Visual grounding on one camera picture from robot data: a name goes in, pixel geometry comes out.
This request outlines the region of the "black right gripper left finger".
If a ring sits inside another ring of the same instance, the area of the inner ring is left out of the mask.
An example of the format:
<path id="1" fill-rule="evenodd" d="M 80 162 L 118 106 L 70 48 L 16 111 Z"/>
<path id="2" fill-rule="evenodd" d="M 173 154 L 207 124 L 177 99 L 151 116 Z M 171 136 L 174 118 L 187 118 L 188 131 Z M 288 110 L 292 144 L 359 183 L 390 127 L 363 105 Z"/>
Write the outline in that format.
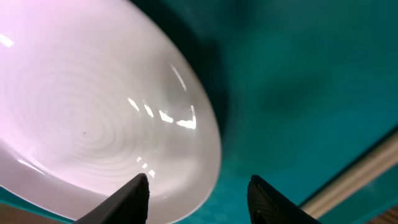
<path id="1" fill-rule="evenodd" d="M 145 224 L 149 197 L 147 176 L 138 174 L 73 224 Z"/>

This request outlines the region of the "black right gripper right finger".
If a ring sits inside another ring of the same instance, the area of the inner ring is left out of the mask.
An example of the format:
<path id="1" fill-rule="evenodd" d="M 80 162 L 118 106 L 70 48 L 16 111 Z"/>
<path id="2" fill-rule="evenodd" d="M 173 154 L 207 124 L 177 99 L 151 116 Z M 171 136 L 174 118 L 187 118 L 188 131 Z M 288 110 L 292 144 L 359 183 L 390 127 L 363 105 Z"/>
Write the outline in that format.
<path id="1" fill-rule="evenodd" d="M 252 175 L 247 191 L 252 224 L 320 224 L 259 175 Z"/>

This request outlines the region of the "large white plate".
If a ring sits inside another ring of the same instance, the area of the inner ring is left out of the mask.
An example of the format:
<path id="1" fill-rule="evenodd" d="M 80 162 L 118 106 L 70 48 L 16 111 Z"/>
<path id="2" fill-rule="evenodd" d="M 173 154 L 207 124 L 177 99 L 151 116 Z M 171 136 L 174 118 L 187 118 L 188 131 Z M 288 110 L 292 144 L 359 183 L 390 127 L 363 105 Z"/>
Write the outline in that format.
<path id="1" fill-rule="evenodd" d="M 201 83 L 133 3 L 1 0 L 3 188 L 76 220 L 143 173 L 147 221 L 175 223 L 220 164 Z"/>

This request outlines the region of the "wooden chopstick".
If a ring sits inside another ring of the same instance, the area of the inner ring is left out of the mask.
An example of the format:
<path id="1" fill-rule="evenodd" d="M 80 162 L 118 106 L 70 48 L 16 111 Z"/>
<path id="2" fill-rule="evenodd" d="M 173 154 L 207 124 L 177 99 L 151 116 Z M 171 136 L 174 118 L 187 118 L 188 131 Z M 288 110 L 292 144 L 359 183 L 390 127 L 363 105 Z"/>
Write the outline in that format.
<path id="1" fill-rule="evenodd" d="M 325 189 L 315 194 L 302 206 L 302 210 L 318 219 L 396 164 L 397 133 L 393 133 Z"/>

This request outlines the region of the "teal serving tray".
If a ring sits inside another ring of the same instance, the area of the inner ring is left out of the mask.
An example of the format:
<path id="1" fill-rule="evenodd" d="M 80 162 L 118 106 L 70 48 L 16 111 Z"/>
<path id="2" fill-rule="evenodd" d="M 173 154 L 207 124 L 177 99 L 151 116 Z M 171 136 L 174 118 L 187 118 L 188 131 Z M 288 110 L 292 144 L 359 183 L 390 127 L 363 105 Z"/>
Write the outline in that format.
<path id="1" fill-rule="evenodd" d="M 396 0 L 129 2 L 185 57 L 218 125 L 216 185 L 178 222 L 248 223 L 254 174 L 302 205 L 397 126 Z M 1 203 L 75 221 L 2 186 Z"/>

